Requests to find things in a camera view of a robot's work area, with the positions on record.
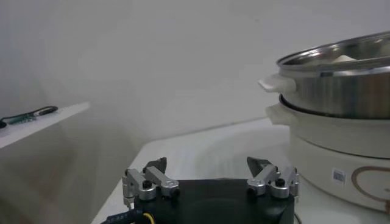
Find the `white pot handle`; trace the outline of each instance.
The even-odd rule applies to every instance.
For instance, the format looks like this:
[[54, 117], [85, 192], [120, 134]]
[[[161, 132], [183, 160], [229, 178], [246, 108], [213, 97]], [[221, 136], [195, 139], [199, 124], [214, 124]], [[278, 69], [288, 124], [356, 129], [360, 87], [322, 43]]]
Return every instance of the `white pot handle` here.
[[292, 93], [297, 89], [294, 79], [279, 74], [270, 75], [258, 83], [267, 93]]
[[266, 114], [274, 125], [281, 124], [292, 126], [298, 123], [295, 114], [284, 108], [280, 103], [267, 107]]

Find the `black screw head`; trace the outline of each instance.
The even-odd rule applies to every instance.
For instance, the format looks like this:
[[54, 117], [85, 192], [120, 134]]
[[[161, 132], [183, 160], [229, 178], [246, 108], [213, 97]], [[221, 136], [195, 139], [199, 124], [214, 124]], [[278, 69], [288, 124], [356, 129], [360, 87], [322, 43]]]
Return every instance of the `black screw head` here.
[[283, 179], [279, 178], [279, 179], [275, 180], [275, 185], [277, 187], [283, 187], [285, 185], [285, 181]]
[[144, 180], [142, 182], [142, 188], [143, 189], [149, 189], [152, 187], [152, 182], [150, 180]]

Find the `metal bracket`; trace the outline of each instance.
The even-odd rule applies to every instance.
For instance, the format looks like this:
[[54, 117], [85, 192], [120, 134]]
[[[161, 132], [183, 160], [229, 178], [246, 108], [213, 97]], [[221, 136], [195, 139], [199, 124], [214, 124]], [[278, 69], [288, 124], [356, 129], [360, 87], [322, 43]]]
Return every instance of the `metal bracket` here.
[[265, 194], [266, 186], [270, 181], [276, 180], [280, 175], [278, 169], [274, 165], [267, 165], [264, 169], [254, 178], [247, 180], [248, 192], [254, 196], [260, 196]]
[[145, 179], [136, 169], [127, 169], [122, 177], [124, 204], [132, 202], [135, 196], [141, 200], [151, 200], [156, 197], [156, 185]]
[[294, 197], [299, 194], [299, 177], [294, 167], [287, 167], [280, 177], [271, 183], [272, 196], [287, 198], [290, 194]]
[[163, 196], [177, 198], [180, 195], [179, 182], [168, 178], [156, 167], [147, 167], [145, 170], [145, 177], [161, 188], [161, 194]]

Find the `sticker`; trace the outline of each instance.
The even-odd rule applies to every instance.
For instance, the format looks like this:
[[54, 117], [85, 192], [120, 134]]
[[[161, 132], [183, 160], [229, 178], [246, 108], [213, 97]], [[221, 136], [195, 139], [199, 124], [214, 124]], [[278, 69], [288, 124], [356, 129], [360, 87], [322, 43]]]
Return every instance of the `sticker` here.
[[346, 173], [342, 170], [333, 168], [331, 171], [334, 183], [344, 186], [346, 184]]

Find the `yellow wire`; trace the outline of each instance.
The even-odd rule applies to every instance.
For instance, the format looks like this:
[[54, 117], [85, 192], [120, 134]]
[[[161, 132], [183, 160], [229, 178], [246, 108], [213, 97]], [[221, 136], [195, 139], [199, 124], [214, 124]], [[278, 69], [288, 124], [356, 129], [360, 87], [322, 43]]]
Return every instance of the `yellow wire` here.
[[151, 224], [156, 224], [156, 222], [154, 221], [154, 218], [153, 218], [152, 215], [150, 215], [149, 213], [144, 213], [144, 216], [145, 216], [146, 218], [148, 218], [149, 221], [151, 221]]

